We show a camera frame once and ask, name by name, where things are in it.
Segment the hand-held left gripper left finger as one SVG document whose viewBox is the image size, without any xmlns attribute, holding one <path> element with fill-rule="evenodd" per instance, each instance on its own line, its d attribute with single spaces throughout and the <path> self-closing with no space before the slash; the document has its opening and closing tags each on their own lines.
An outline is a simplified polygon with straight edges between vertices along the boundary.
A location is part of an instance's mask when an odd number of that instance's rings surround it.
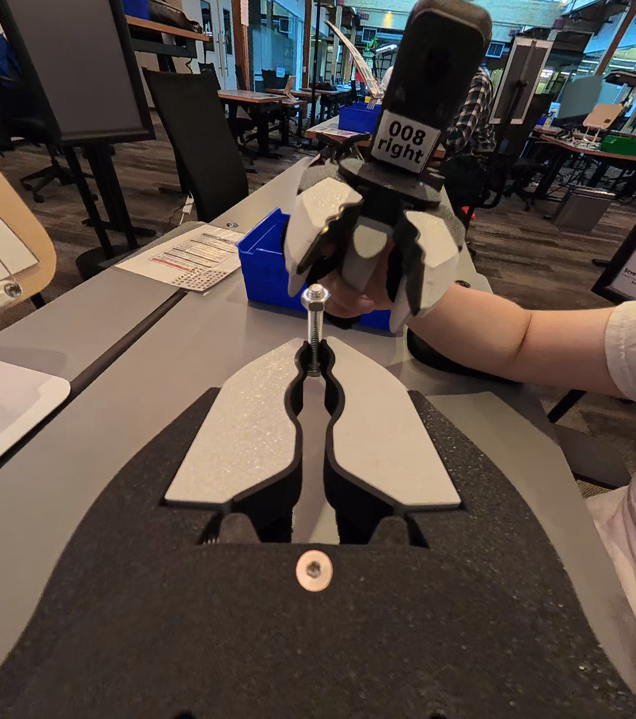
<svg viewBox="0 0 636 719">
<path fill-rule="evenodd" d="M 223 383 L 168 487 L 167 504 L 228 510 L 298 467 L 302 350 L 303 341 L 291 339 Z"/>
</svg>

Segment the dark framed board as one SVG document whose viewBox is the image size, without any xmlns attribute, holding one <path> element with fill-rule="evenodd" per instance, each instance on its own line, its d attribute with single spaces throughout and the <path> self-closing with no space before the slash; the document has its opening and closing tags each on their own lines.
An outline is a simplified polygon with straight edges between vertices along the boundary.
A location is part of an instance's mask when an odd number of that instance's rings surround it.
<svg viewBox="0 0 636 719">
<path fill-rule="evenodd" d="M 120 1 L 0 1 L 0 25 L 53 144 L 155 138 Z"/>
</svg>

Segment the person's right hand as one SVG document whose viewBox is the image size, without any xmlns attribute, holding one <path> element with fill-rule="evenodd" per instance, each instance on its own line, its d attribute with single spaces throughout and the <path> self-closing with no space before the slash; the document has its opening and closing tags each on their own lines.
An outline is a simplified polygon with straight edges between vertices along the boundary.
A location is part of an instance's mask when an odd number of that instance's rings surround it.
<svg viewBox="0 0 636 719">
<path fill-rule="evenodd" d="M 375 310 L 392 310 L 394 301 L 387 292 L 388 261 L 394 243 L 387 242 L 365 289 L 356 290 L 347 283 L 337 270 L 318 280 L 329 293 L 325 310 L 339 318 L 349 319 Z"/>
</svg>

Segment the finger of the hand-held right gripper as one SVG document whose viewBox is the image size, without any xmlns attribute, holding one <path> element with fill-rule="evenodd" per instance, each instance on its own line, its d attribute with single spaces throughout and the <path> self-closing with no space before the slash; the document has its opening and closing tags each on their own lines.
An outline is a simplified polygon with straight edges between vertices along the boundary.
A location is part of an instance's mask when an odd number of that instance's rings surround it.
<svg viewBox="0 0 636 719">
<path fill-rule="evenodd" d="M 457 277 L 459 246 L 445 221 L 423 211 L 404 211 L 393 233 L 388 285 L 395 289 L 390 332 L 429 314 Z"/>
<path fill-rule="evenodd" d="M 296 197 L 283 241 L 290 297 L 305 283 L 314 283 L 338 268 L 363 201 L 349 184 L 330 177 Z"/>
</svg>

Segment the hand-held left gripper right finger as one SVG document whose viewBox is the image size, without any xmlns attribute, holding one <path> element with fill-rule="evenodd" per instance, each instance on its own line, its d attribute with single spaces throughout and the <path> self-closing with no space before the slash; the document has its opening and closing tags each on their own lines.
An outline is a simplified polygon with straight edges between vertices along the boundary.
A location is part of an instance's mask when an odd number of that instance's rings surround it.
<svg viewBox="0 0 636 719">
<path fill-rule="evenodd" d="M 461 499 L 407 388 L 335 337 L 323 342 L 330 422 L 323 483 L 343 516 L 457 508 Z"/>
</svg>

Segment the laminated instruction sheet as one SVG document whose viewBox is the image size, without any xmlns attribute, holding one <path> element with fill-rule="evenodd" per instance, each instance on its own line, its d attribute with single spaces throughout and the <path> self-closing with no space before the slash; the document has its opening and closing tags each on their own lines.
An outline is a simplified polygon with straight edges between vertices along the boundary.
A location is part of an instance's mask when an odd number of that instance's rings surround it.
<svg viewBox="0 0 636 719">
<path fill-rule="evenodd" d="M 117 267 L 181 290 L 206 292 L 240 268 L 242 238 L 242 233 L 204 224 Z"/>
</svg>

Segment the wooden document board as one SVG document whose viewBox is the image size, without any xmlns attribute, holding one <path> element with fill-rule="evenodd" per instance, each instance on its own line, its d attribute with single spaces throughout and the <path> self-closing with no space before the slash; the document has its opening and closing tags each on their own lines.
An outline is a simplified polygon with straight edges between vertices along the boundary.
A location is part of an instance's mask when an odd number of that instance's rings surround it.
<svg viewBox="0 0 636 719">
<path fill-rule="evenodd" d="M 50 284 L 55 274 L 57 256 L 53 242 L 47 232 L 1 172 L 0 218 L 33 251 L 39 260 L 39 265 L 17 275 L 18 281 L 27 294 L 26 299 L 10 303 L 0 310 L 0 313 L 3 313 L 18 303 L 39 294 Z"/>
</svg>

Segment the black swivel chair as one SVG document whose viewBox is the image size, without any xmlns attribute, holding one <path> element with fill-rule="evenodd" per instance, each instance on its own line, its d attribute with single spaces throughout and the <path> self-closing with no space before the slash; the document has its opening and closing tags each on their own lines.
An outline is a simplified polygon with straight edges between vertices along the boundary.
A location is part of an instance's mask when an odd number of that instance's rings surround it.
<svg viewBox="0 0 636 719">
<path fill-rule="evenodd" d="M 35 203 L 44 203 L 45 197 L 43 190 L 54 180 L 59 182 L 61 186 L 75 185 L 76 176 L 72 171 L 60 164 L 55 158 L 51 157 L 51 164 L 19 179 L 22 189 L 29 193 Z"/>
</svg>

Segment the wooden office desk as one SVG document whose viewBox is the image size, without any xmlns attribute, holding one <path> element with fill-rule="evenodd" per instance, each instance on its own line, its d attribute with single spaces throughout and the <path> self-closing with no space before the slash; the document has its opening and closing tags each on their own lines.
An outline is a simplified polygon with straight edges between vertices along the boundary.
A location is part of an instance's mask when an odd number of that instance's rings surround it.
<svg viewBox="0 0 636 719">
<path fill-rule="evenodd" d="M 229 129 L 238 149 L 251 160 L 263 157 L 280 160 L 283 156 L 270 148 L 270 133 L 281 131 L 281 139 L 287 138 L 284 129 L 285 113 L 298 109 L 301 102 L 291 95 L 267 94 L 240 89 L 225 89 L 218 92 L 218 97 L 227 108 Z M 250 117 L 250 128 L 255 132 L 243 142 L 239 128 L 238 109 L 244 109 Z"/>
<path fill-rule="evenodd" d="M 584 156 L 597 163 L 596 170 L 587 181 L 588 188 L 596 188 L 607 173 L 609 167 L 636 170 L 636 155 L 606 152 L 599 147 L 588 147 L 570 140 L 548 137 L 545 134 L 541 135 L 538 143 L 555 148 L 556 153 L 532 194 L 534 200 L 545 200 L 549 197 L 551 187 L 556 181 L 560 169 L 573 157 Z"/>
</svg>

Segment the grey computer tower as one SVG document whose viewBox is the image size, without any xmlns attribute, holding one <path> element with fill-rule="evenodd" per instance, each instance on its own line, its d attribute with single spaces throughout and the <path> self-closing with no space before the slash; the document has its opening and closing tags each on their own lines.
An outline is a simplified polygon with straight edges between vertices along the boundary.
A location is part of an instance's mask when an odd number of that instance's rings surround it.
<svg viewBox="0 0 636 719">
<path fill-rule="evenodd" d="M 566 191 L 552 218 L 564 230 L 590 233 L 616 200 L 616 193 L 575 185 Z"/>
</svg>

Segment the small blue bin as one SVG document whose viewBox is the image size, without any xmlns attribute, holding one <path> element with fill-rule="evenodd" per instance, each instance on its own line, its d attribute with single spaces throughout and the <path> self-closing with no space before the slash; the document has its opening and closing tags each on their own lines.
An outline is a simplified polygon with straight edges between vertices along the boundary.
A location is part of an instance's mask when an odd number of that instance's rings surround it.
<svg viewBox="0 0 636 719">
<path fill-rule="evenodd" d="M 338 128 L 357 134 L 375 131 L 378 119 L 382 112 L 381 104 L 354 102 L 340 108 Z"/>
</svg>

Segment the long thin silver bolt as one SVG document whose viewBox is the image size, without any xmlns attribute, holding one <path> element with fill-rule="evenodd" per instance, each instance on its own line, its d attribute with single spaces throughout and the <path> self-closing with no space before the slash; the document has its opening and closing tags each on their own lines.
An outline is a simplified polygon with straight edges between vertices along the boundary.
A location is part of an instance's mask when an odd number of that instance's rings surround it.
<svg viewBox="0 0 636 719">
<path fill-rule="evenodd" d="M 315 287 L 316 285 L 322 286 L 321 284 L 311 284 L 308 287 Z M 307 322 L 308 322 L 308 343 L 311 347 L 311 359 L 308 369 L 308 374 L 313 377 L 318 377 L 321 375 L 321 365 L 320 365 L 320 349 L 321 349 L 321 343 L 322 343 L 322 336 L 323 336 L 323 312 L 308 312 L 307 313 Z"/>
</svg>

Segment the white easel board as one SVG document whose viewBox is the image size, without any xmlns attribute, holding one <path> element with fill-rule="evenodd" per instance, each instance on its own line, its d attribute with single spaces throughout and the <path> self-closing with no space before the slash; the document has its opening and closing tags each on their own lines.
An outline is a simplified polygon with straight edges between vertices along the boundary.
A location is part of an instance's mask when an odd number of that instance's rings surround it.
<svg viewBox="0 0 636 719">
<path fill-rule="evenodd" d="M 553 42 L 516 37 L 500 79 L 490 124 L 522 124 Z"/>
</svg>

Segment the blue plastic bin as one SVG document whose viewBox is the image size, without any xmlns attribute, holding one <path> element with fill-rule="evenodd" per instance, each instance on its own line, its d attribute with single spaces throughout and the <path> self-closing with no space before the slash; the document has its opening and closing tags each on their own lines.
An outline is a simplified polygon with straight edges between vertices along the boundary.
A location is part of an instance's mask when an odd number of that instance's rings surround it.
<svg viewBox="0 0 636 719">
<path fill-rule="evenodd" d="M 237 246 L 241 273 L 249 301 L 305 313 L 301 296 L 287 292 L 281 238 L 289 218 L 276 208 L 243 236 Z"/>
</svg>

